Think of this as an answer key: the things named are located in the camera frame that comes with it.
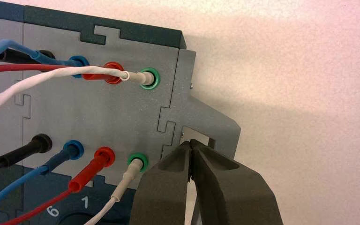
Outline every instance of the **printed number 1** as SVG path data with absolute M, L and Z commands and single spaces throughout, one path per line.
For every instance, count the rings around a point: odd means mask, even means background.
M 82 201 L 85 201 L 85 209 L 88 208 L 88 197 L 84 197 L 83 199 L 81 199 Z

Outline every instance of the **blue test lead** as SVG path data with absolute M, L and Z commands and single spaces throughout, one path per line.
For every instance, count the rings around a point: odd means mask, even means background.
M 20 177 L 3 190 L 0 191 L 0 201 L 7 196 L 11 191 L 13 191 L 16 187 L 22 185 L 29 179 L 36 177 L 38 175 L 46 175 L 54 170 L 57 166 L 62 164 L 67 160 L 76 160 L 79 159 L 83 155 L 83 146 L 79 141 L 71 140 L 65 143 L 63 149 L 50 158 L 45 164 L 41 167 L 38 167 L 24 176 Z
M 81 67 L 83 64 L 78 60 L 56 60 L 50 57 L 45 56 L 39 51 L 32 50 L 27 48 L 13 40 L 3 39 L 0 40 L 0 54 L 4 52 L 6 49 L 12 48 L 19 52 L 25 53 L 31 57 L 31 59 L 41 63 L 41 64 L 53 64 L 53 65 L 66 65 L 66 66 L 73 66 L 73 67 Z

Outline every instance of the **printed number 6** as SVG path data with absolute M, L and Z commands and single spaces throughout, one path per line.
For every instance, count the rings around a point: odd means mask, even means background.
M 47 207 L 46 211 L 52 216 L 57 217 L 59 216 L 59 211 L 57 209 L 54 209 L 53 206 Z

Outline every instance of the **red test lead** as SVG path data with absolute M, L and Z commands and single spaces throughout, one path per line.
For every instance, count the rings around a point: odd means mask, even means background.
M 115 153 L 112 149 L 108 147 L 101 147 L 94 153 L 94 158 L 90 161 L 90 163 L 79 172 L 79 174 L 74 177 L 68 183 L 68 190 L 61 193 L 60 195 L 52 198 L 51 200 L 43 203 L 42 205 L 36 207 L 34 210 L 23 214 L 17 218 L 7 221 L 3 225 L 16 225 L 19 224 L 34 215 L 42 212 L 47 209 L 49 206 L 55 204 L 56 202 L 62 200 L 67 197 L 71 193 L 80 192 L 83 187 L 104 167 L 111 166 L 115 161 Z

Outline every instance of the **green socket ring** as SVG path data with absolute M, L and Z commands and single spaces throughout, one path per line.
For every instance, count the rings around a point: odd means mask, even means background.
M 129 158 L 127 159 L 127 165 L 129 165 L 135 158 L 137 158 L 143 162 L 143 166 L 140 169 L 140 172 L 146 171 L 146 169 L 148 167 L 148 159 L 147 159 L 147 156 L 145 156 L 143 153 L 140 153 L 140 152 L 134 153 L 131 156 L 129 156 Z
M 152 90 L 152 89 L 155 89 L 159 85 L 159 82 L 161 81 L 161 77 L 159 76 L 159 73 L 156 69 L 154 69 L 152 67 L 146 67 L 146 68 L 143 68 L 140 72 L 150 72 L 154 76 L 154 82 L 152 84 L 149 84 L 149 85 L 140 84 L 140 86 L 143 89 Z

